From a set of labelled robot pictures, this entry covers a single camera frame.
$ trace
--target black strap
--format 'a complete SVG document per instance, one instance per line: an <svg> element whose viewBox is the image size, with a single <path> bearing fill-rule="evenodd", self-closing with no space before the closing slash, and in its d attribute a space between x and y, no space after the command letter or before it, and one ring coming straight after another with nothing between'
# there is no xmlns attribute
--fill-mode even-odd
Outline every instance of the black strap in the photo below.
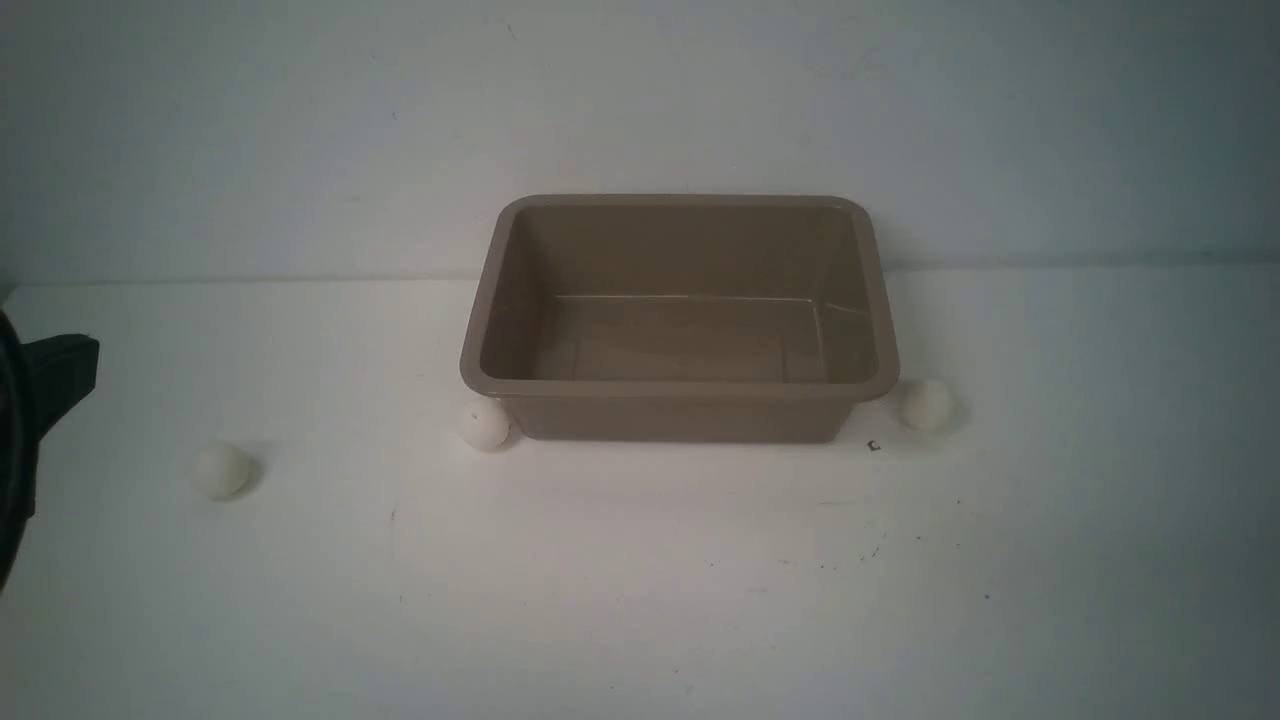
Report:
<svg viewBox="0 0 1280 720"><path fill-rule="evenodd" d="M18 333L9 324L9 316L0 313L0 382L4 384L4 402L9 413L8 445L0 454L5 468L0 471L0 589L9 579L18 543L27 527L27 518L35 502L36 460L40 451L40 425L36 416L36 397L31 387L31 374L23 357Z"/></svg>

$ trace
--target white tabletop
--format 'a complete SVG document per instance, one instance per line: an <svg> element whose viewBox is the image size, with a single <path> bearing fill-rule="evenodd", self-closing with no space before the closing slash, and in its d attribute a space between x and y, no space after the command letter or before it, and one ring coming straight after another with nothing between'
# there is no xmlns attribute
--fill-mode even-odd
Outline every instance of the white tabletop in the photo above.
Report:
<svg viewBox="0 0 1280 720"><path fill-rule="evenodd" d="M1280 266L893 273L813 447L453 434L472 282L19 288L97 389L0 597L26 717L1274 717ZM211 503L214 438L265 461ZM868 448L877 441L879 451Z"/></svg>

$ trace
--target plastic tub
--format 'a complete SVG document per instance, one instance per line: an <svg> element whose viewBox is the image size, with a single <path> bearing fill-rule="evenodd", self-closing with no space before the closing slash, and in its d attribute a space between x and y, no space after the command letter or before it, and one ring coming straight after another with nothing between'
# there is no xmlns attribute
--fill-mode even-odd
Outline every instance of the plastic tub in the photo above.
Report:
<svg viewBox="0 0 1280 720"><path fill-rule="evenodd" d="M517 200L461 368L539 439L827 442L899 377L867 211L790 196Z"/></svg>

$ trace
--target white wall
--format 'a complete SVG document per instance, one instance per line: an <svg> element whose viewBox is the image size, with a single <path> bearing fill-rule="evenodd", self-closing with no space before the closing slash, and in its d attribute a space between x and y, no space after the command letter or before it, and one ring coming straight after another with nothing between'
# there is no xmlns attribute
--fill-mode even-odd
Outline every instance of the white wall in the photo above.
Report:
<svg viewBox="0 0 1280 720"><path fill-rule="evenodd" d="M896 265L1276 259L1268 5L12 0L0 265L474 275L561 191L844 195Z"/></svg>

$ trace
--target foam ball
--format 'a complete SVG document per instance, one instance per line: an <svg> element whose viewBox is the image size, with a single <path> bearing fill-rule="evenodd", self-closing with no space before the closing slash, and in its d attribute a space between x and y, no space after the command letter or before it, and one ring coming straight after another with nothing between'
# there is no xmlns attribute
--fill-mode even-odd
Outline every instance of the foam ball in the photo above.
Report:
<svg viewBox="0 0 1280 720"><path fill-rule="evenodd" d="M511 434L511 416L498 400L481 397L462 409L458 415L458 434L471 447L493 452Z"/></svg>
<svg viewBox="0 0 1280 720"><path fill-rule="evenodd" d="M918 430L941 430L955 413L955 396L942 380L911 383L902 393L902 423Z"/></svg>
<svg viewBox="0 0 1280 720"><path fill-rule="evenodd" d="M191 466L191 486L210 500L229 500L253 474L253 457L229 442L200 448Z"/></svg>

